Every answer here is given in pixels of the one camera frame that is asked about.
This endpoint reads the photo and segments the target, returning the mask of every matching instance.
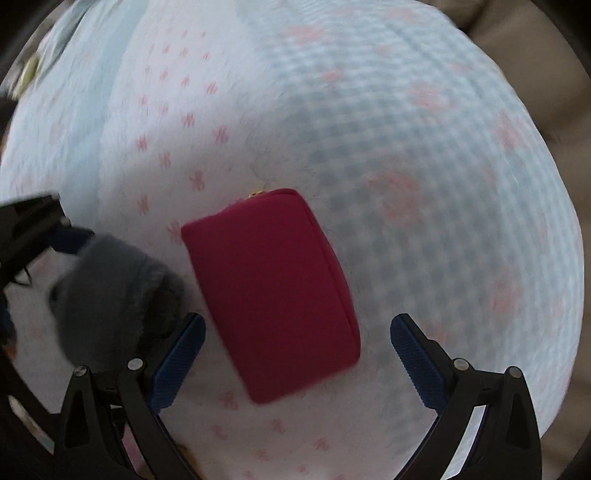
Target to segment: red pouch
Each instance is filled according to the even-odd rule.
[[[261,193],[181,233],[253,401],[276,400],[357,362],[361,340],[349,287],[295,190]]]

